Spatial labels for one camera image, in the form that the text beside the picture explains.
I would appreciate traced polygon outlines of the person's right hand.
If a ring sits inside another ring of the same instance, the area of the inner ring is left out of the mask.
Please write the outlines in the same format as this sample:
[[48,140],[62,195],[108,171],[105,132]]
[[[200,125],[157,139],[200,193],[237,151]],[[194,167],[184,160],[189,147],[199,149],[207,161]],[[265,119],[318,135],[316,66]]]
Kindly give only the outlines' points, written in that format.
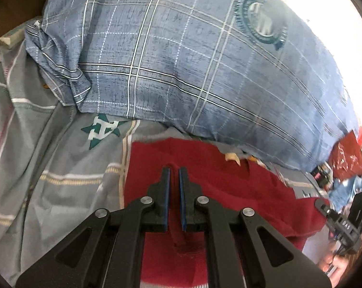
[[336,287],[347,269],[348,264],[349,260],[347,258],[328,252],[320,259],[318,267],[323,272],[328,272],[330,267],[333,266],[333,269],[329,272],[329,279],[332,287]]

